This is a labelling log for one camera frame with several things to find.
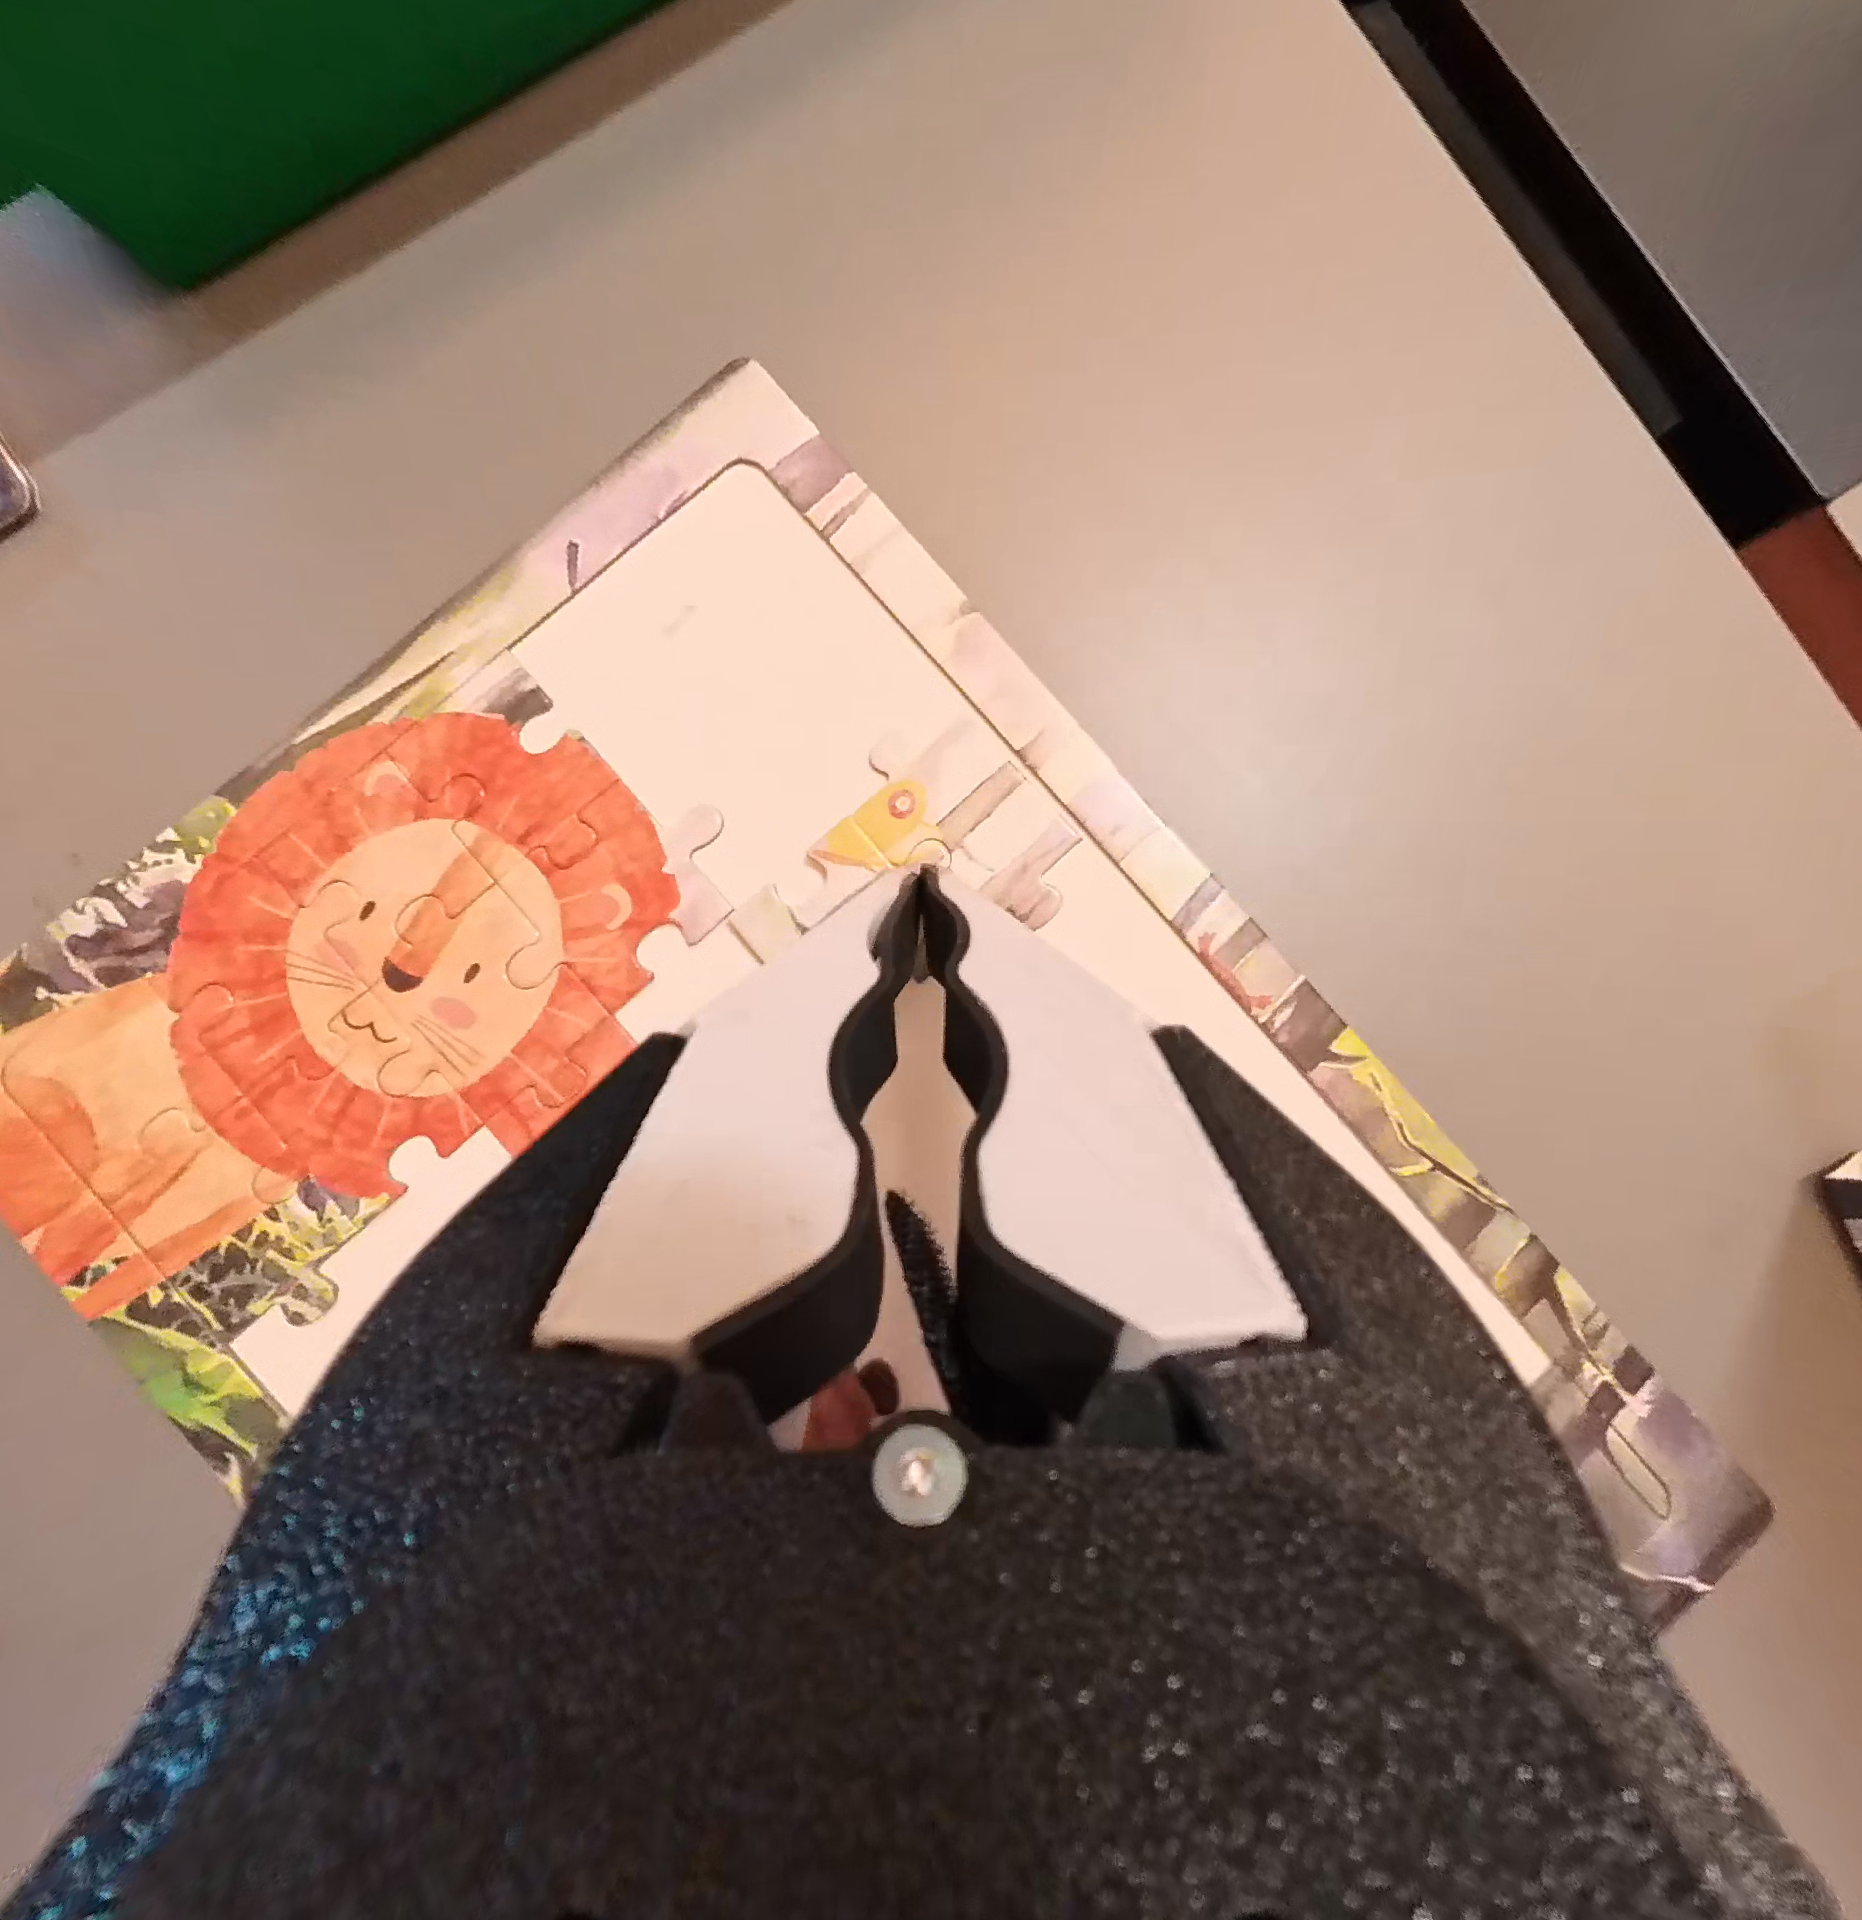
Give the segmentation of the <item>assembled lion puzzle pieces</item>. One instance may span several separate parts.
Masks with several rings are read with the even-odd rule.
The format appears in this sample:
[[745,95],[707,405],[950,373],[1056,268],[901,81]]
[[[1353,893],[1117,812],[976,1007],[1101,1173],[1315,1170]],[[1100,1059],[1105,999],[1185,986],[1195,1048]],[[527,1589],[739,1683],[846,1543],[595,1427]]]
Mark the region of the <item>assembled lion puzzle pieces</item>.
[[462,1090],[562,1053],[590,1090],[633,1050],[641,946],[674,929],[631,946],[626,904],[546,871],[537,846],[579,787],[498,715],[341,731],[159,898],[155,967],[109,980],[76,954],[82,985],[0,1011],[0,1220],[83,1319],[301,1188],[400,1198],[311,1178],[339,1081]]

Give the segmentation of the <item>lion jigsaw puzzle board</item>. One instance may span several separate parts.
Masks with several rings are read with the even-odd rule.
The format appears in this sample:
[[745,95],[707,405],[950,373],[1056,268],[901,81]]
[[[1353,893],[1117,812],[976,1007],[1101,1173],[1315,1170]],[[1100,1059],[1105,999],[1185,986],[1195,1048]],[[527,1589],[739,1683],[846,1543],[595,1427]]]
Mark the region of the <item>lion jigsaw puzzle board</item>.
[[[918,748],[980,723],[1082,835],[1050,876],[1062,910],[1031,930],[1199,1032],[1400,1213],[1532,1393],[1645,1617],[1682,1617],[1759,1543],[1771,1503],[1755,1478],[754,363],[62,903],[0,959],[0,1011],[82,985],[76,954],[100,954],[109,980],[155,967],[159,898],[264,780],[341,731],[454,709],[574,727],[657,813],[714,802],[727,825],[704,871],[737,904],[765,883],[815,886],[804,853],[875,789],[883,737]],[[725,925],[641,954],[654,981],[626,1012],[635,1043],[758,967]],[[509,1160],[494,1138],[451,1159],[411,1140],[391,1202],[301,1188],[98,1322],[56,1290],[246,1505],[398,1267]]]

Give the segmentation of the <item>green plastic bin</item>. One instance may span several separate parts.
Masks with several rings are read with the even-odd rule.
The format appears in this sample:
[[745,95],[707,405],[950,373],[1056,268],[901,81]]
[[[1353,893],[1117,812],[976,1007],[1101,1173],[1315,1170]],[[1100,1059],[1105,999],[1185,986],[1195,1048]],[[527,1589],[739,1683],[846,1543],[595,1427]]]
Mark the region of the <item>green plastic bin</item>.
[[0,1],[0,210],[193,289],[654,1]]

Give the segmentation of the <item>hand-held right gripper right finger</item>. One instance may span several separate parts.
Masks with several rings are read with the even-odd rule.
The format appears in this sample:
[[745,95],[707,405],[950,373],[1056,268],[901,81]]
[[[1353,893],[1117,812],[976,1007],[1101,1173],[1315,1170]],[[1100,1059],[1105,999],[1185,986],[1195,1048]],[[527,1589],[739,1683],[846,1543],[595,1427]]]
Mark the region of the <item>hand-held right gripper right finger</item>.
[[1154,1027],[1003,906],[927,877],[959,1149],[957,1332],[1048,1420],[1110,1376],[1300,1347],[1307,1311]]

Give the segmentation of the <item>grey puzzle piece yellow dot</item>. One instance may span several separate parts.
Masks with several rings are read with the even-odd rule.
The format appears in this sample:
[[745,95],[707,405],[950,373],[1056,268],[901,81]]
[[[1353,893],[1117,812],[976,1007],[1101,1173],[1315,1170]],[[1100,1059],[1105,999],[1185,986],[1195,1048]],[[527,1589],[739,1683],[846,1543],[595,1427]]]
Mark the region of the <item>grey puzzle piece yellow dot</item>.
[[871,764],[871,796],[804,853],[819,883],[791,908],[801,929],[901,867],[945,867],[1031,929],[1056,918],[1053,868],[1082,835],[993,731],[956,721],[918,748],[891,731]]

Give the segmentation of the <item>orange puzzle piece grey knob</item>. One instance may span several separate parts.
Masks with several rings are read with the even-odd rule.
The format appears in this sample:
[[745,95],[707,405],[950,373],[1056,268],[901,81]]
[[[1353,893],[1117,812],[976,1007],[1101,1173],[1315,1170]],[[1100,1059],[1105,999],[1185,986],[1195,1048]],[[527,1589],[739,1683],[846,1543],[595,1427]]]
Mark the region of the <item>orange puzzle piece grey knob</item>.
[[520,742],[581,780],[537,857],[550,876],[590,877],[606,906],[626,904],[631,946],[667,927],[697,946],[729,921],[735,899],[704,871],[704,852],[727,825],[714,802],[652,812],[585,733],[558,721],[520,731]]

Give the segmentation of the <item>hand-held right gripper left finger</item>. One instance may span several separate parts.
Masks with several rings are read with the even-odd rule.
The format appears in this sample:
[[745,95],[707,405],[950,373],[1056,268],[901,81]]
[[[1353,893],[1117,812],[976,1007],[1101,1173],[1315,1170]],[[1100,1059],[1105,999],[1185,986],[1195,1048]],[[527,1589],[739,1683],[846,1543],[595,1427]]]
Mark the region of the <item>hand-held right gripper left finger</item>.
[[897,1065],[920,881],[875,883],[707,1001],[566,1260],[537,1347],[725,1374],[778,1420],[877,1326],[867,1114]]

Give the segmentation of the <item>whiskered orange puzzle piece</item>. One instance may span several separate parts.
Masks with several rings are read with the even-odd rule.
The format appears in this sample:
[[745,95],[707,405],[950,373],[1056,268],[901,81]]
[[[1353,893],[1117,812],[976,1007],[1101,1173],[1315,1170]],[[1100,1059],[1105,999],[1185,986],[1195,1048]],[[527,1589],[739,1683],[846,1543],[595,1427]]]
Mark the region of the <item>whiskered orange puzzle piece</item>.
[[421,1094],[339,1081],[337,1113],[326,1121],[323,1149],[311,1154],[310,1175],[353,1196],[391,1196],[404,1188],[394,1173],[394,1152],[410,1138],[422,1138],[448,1159],[477,1135],[489,1135],[516,1159],[556,1127],[584,1090],[584,1067],[562,1053],[535,1053],[531,1061],[510,1054],[462,1090],[440,1080]]

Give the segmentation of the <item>pale grey yellow puzzle piece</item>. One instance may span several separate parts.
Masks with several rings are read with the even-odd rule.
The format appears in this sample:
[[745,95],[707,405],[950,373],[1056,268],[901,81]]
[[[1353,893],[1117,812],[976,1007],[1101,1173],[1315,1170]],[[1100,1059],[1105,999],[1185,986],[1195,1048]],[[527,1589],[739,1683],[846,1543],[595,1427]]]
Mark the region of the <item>pale grey yellow puzzle piece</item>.
[[756,963],[770,967],[797,949],[869,946],[874,908],[883,904],[884,883],[875,874],[836,868],[802,898],[761,884],[729,910],[725,929]]

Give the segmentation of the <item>grey desk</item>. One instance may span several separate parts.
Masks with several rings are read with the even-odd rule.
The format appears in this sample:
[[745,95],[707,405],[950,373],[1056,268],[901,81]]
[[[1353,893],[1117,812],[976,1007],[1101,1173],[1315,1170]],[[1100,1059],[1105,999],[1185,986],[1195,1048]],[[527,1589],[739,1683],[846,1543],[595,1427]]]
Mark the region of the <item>grey desk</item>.
[[0,224],[0,958],[758,357],[1767,1488],[1862,1915],[1862,731],[1337,3],[674,3],[184,298]]

